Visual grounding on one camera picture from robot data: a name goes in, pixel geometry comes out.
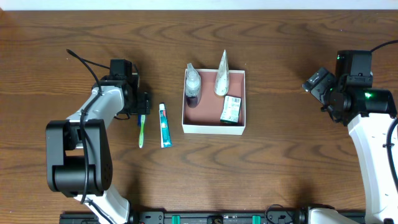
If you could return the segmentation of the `green white toothbrush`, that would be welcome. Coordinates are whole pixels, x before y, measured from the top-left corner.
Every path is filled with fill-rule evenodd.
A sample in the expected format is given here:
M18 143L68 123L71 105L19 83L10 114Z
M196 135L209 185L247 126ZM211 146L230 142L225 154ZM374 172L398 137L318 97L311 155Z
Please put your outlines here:
M140 133L139 133L139 147L142 148L144 145L144 128L145 128L145 122L146 122L146 115L140 115L139 116L139 127L140 127Z

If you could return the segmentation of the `blue disposable razor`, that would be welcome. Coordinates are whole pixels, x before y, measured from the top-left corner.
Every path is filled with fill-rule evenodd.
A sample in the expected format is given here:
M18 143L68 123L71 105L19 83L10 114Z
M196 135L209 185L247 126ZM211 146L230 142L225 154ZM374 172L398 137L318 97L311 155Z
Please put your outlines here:
M139 114L138 115L138 117L137 117L137 125L139 126L139 127L141 127L141 114Z

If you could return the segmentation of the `white cosmetic tube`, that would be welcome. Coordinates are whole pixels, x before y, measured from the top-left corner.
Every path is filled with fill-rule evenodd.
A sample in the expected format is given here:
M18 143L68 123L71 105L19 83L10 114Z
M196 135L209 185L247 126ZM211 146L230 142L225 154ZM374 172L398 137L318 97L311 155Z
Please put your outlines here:
M218 96L225 96L229 90L229 66L226 50L222 54L222 58L218 67L215 80L214 91Z

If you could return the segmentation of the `clear spray bottle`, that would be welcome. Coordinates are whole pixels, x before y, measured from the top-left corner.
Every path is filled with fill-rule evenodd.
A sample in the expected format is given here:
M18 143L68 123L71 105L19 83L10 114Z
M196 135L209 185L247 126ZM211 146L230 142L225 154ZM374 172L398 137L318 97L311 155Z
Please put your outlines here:
M198 106L201 99L201 76L191 63L187 64L187 75L185 80L185 96L190 108Z

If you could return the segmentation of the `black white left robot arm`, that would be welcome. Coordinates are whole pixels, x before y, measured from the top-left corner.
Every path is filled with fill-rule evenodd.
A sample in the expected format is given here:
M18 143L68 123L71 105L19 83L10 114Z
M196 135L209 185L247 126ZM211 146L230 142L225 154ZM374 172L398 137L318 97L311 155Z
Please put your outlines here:
M112 183L113 162L107 128L119 114L146 113L146 92L139 92L139 74L120 72L98 80L90 97L64 120L45 129L47 183L86 205L99 223L132 223L128 199Z

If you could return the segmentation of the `green white soap box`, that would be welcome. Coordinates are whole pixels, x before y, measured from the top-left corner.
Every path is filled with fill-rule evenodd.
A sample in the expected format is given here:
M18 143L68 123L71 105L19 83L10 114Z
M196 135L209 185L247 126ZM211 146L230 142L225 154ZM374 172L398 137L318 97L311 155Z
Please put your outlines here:
M225 96L220 121L224 123L238 123L242 99Z

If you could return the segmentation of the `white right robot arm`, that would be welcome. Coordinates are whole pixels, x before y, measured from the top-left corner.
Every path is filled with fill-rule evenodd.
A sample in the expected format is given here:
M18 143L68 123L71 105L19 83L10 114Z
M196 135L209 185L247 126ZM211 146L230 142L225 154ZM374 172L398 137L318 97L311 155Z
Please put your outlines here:
M397 110L388 90L347 87L320 68L303 85L335 123L348 128L363 179L366 223L397 223Z

